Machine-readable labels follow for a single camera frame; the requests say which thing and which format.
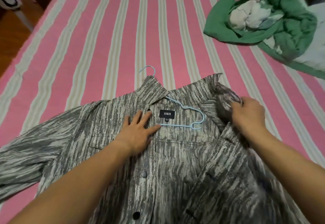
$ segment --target black label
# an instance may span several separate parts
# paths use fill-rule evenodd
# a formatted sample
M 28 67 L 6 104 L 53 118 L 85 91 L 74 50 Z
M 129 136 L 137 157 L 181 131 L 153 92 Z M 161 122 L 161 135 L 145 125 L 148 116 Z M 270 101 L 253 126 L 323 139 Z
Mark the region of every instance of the black label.
M 167 118 L 167 119 L 175 119 L 175 111 L 174 110 L 165 110 L 161 109 L 159 113 L 160 118 Z

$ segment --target shirt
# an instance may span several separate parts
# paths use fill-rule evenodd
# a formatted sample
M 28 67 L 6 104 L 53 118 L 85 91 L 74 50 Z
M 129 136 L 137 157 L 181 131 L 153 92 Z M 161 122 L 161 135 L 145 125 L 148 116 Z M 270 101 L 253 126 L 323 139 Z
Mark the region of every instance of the shirt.
M 129 158 L 104 191 L 89 223 L 307 223 L 281 184 L 231 123 L 241 102 L 214 74 L 167 91 L 148 76 L 136 91 L 68 110 L 0 149 L 0 201 L 40 181 L 51 183 L 99 152 L 119 133 L 124 116 L 151 110 L 161 127 L 148 148 Z M 175 111 L 165 121 L 160 110 Z

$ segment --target bed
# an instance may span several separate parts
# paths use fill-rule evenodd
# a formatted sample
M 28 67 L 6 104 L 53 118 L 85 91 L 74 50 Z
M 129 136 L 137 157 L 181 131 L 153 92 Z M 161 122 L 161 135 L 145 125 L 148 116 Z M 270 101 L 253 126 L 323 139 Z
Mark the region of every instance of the bed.
M 132 92 L 153 74 L 172 90 L 222 72 L 221 83 L 266 107 L 268 129 L 325 167 L 325 81 L 257 46 L 202 33 L 217 0 L 52 0 L 0 79 L 0 146 L 64 110 Z M 0 224 L 37 185 L 1 205 Z

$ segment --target shirt chest pocket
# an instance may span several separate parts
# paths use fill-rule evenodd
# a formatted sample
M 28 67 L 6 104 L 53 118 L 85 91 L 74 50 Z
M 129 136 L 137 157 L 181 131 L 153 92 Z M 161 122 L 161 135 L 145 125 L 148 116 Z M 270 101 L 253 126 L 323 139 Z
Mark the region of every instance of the shirt chest pocket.
M 87 157 L 95 155 L 102 150 L 105 146 L 111 143 L 116 137 L 116 134 L 96 134 L 92 136 L 92 139 L 87 148 Z M 117 184 L 130 179 L 132 173 L 132 164 L 130 158 L 124 163 L 124 165 L 114 175 L 111 184 Z

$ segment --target hanger hook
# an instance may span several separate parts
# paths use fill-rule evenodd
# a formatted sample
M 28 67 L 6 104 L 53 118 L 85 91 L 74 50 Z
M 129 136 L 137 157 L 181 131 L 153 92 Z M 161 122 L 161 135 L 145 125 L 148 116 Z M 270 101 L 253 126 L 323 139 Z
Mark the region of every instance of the hanger hook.
M 151 65 L 147 65 L 147 66 L 145 66 L 143 69 L 140 70 L 139 73 L 141 73 L 141 71 L 144 70 L 146 67 L 151 67 L 151 68 L 153 69 L 153 75 L 152 75 L 152 76 L 155 77 L 156 70 L 155 70 L 155 68 L 154 68 L 153 66 L 151 66 Z

